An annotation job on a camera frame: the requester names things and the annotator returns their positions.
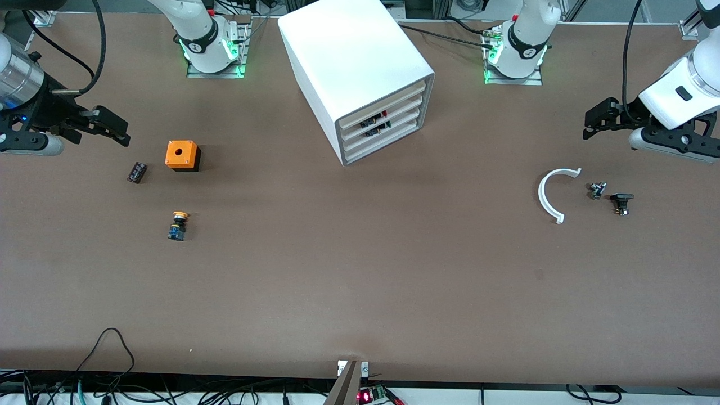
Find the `yellow push button blue base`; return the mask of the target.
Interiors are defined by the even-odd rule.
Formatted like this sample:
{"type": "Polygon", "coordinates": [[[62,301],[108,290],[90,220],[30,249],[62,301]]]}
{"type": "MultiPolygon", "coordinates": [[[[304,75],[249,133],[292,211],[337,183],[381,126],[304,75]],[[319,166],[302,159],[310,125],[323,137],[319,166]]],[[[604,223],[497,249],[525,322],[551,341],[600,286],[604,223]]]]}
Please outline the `yellow push button blue base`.
{"type": "Polygon", "coordinates": [[[173,241],[184,241],[187,231],[187,221],[190,215],[183,211],[173,212],[173,222],[170,224],[167,234],[168,239],[173,241]]]}

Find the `white curved plastic arc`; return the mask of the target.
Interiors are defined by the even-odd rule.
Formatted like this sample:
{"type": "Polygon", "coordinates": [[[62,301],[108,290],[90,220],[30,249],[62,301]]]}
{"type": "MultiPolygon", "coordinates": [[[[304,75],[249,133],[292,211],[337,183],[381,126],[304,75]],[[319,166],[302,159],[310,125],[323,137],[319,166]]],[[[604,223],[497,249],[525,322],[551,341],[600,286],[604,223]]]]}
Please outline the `white curved plastic arc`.
{"type": "Polygon", "coordinates": [[[577,178],[581,172],[583,172],[583,169],[578,167],[577,169],[570,169],[570,168],[558,168],[554,169],[552,171],[549,171],[538,183],[538,189],[537,189],[537,195],[538,195],[538,201],[540,205],[542,206],[543,210],[553,217],[555,219],[556,224],[563,224],[565,222],[565,214],[556,210],[556,208],[551,205],[550,201],[547,197],[547,183],[548,180],[550,180],[551,177],[554,176],[566,176],[570,178],[577,178]]]}

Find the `circuit board red light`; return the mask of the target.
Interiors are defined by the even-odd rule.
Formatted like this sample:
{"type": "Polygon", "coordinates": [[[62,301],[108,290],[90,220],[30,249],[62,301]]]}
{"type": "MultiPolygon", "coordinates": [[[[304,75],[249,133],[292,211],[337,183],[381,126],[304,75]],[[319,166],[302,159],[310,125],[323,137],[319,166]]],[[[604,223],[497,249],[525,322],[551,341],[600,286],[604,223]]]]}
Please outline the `circuit board red light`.
{"type": "Polygon", "coordinates": [[[357,405],[406,405],[406,403],[385,385],[373,385],[358,391],[357,405]]]}

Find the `orange button enclosure box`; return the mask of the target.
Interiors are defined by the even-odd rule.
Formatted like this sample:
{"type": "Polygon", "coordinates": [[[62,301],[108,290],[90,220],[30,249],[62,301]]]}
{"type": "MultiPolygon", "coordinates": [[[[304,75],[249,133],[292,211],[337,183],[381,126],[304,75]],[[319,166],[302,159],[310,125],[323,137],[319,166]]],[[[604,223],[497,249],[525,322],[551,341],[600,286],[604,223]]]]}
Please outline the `orange button enclosure box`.
{"type": "Polygon", "coordinates": [[[169,141],[164,158],[165,166],[175,172],[199,172],[201,148],[192,140],[169,141]]]}

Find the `small black switch part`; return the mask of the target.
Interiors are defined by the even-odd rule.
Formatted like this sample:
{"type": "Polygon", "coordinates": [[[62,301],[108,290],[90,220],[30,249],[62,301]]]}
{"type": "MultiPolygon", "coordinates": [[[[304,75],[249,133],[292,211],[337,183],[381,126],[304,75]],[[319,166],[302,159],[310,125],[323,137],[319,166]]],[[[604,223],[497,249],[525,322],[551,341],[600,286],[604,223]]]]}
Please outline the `small black switch part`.
{"type": "Polygon", "coordinates": [[[619,216],[628,215],[628,203],[635,198],[634,194],[615,193],[610,195],[609,199],[614,204],[614,210],[619,216]]]}

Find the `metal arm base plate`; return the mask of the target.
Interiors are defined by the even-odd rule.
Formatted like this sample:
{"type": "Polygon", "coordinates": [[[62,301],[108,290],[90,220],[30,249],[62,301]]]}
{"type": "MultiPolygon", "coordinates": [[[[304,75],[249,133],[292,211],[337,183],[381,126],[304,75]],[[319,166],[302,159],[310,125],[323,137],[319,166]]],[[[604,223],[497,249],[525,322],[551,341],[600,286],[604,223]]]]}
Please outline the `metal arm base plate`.
{"type": "Polygon", "coordinates": [[[220,62],[227,61],[227,65],[216,72],[204,72],[193,64],[196,55],[191,53],[185,44],[181,44],[183,57],[187,61],[187,77],[202,79],[242,79],[245,76],[245,69],[249,54],[250,35],[252,34],[252,23],[239,24],[237,21],[227,20],[223,16],[214,16],[213,20],[218,23],[218,38],[216,43],[221,46],[221,54],[208,51],[213,57],[212,67],[219,66],[220,62]]]}
{"type": "Polygon", "coordinates": [[[530,59],[522,59],[518,52],[505,44],[502,26],[493,26],[484,30],[481,44],[483,49],[484,82],[486,84],[508,84],[540,86],[542,85],[541,66],[547,47],[543,47],[530,59]]]}

